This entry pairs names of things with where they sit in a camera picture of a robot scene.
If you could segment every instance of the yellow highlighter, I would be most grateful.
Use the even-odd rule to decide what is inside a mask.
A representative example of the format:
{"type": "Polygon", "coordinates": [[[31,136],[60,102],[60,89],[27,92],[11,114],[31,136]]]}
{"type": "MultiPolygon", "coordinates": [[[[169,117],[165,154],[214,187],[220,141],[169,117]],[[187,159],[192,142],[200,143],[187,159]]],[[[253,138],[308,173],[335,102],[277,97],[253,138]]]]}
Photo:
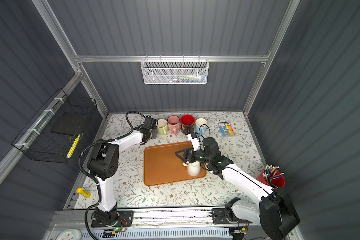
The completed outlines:
{"type": "Polygon", "coordinates": [[[77,138],[75,139],[75,141],[73,141],[72,147],[68,151],[67,158],[72,157],[73,151],[75,151],[75,148],[76,148],[79,140],[80,140],[80,135],[78,135],[77,138]]]}
{"type": "Polygon", "coordinates": [[[76,190],[76,192],[80,195],[83,195],[86,198],[90,198],[91,194],[87,192],[86,190],[82,189],[81,187],[76,190]]]}

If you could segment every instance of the mounting plate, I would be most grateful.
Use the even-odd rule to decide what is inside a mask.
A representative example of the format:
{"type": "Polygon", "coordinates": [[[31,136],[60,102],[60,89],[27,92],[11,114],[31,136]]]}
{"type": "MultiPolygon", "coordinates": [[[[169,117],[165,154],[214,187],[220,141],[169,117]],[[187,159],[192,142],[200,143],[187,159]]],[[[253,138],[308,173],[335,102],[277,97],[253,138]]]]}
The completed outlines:
{"type": "MultiPolygon", "coordinates": [[[[119,214],[119,217],[125,219],[127,221],[127,226],[130,227],[132,225],[133,220],[133,211],[117,211],[119,214]]],[[[103,223],[100,222],[100,219],[97,218],[95,220],[92,220],[91,227],[107,227],[103,223]]],[[[117,221],[116,225],[113,227],[121,227],[121,221],[117,221]]]]}
{"type": "Polygon", "coordinates": [[[156,128],[152,130],[151,132],[151,139],[156,139],[157,138],[157,130],[156,128]]]}
{"type": "MultiPolygon", "coordinates": [[[[217,208],[217,209],[211,209],[212,214],[216,215],[221,215],[221,217],[212,217],[213,219],[213,224],[227,224],[227,223],[231,223],[228,221],[228,219],[226,218],[225,214],[224,214],[224,208],[217,208]]],[[[238,222],[236,223],[252,223],[248,220],[244,220],[244,219],[239,219],[238,222]]]]}

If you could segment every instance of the clock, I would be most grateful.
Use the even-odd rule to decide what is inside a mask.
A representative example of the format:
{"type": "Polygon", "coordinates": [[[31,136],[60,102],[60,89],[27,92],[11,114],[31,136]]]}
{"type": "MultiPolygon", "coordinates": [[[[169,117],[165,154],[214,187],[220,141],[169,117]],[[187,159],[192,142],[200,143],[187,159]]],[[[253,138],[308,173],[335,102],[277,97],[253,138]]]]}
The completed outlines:
{"type": "Polygon", "coordinates": [[[64,230],[58,236],[57,240],[80,240],[81,232],[77,229],[67,229],[64,230]]]}

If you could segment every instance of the black wire basket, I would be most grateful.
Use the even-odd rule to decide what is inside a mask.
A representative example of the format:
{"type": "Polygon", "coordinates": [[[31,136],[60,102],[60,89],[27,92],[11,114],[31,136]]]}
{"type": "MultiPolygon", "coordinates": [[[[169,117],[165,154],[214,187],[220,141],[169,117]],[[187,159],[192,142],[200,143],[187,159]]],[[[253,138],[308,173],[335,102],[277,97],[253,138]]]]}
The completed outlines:
{"type": "Polygon", "coordinates": [[[97,112],[92,98],[64,95],[57,100],[51,109],[44,110],[36,125],[24,128],[12,142],[30,160],[68,163],[97,112]]]}

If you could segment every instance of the orange tray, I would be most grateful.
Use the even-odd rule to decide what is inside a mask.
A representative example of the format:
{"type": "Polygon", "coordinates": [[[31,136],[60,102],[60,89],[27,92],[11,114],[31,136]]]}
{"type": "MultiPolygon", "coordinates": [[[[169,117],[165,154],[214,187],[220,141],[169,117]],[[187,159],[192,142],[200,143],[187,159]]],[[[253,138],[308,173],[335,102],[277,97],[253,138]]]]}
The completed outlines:
{"type": "Polygon", "coordinates": [[[191,147],[191,142],[147,147],[144,151],[144,184],[154,186],[205,177],[204,169],[201,169],[196,177],[190,176],[187,167],[183,166],[183,162],[175,155],[176,151],[191,147]]]}

